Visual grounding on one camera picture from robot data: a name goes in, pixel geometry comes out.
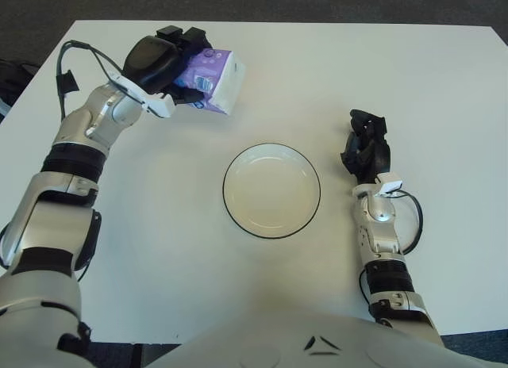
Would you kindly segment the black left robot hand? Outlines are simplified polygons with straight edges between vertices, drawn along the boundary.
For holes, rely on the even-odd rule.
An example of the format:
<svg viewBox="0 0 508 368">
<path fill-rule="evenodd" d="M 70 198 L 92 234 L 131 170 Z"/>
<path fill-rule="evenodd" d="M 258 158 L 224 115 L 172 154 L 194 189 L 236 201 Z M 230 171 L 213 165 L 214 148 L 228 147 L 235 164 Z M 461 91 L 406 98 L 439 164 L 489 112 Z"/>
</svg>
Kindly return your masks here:
<svg viewBox="0 0 508 368">
<path fill-rule="evenodd" d="M 187 31 L 169 25 L 154 36 L 139 40 L 125 58 L 122 75 L 147 94 L 169 94 L 178 104 L 191 104 L 204 93 L 189 86 L 179 86 L 178 77 L 198 53 L 212 46 L 206 32 L 195 27 Z"/>
</svg>

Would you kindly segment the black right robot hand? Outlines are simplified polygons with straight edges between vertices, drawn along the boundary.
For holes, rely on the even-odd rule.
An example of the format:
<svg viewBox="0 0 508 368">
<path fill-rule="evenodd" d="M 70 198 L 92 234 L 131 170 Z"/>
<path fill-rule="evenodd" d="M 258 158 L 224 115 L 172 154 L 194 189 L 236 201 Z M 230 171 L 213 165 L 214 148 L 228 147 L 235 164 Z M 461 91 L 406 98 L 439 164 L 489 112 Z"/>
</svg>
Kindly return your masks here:
<svg viewBox="0 0 508 368">
<path fill-rule="evenodd" d="M 352 130 L 340 154 L 341 162 L 358 185 L 373 184 L 378 174 L 389 172 L 391 167 L 385 118 L 359 109 L 352 109 L 350 117 Z"/>
</svg>

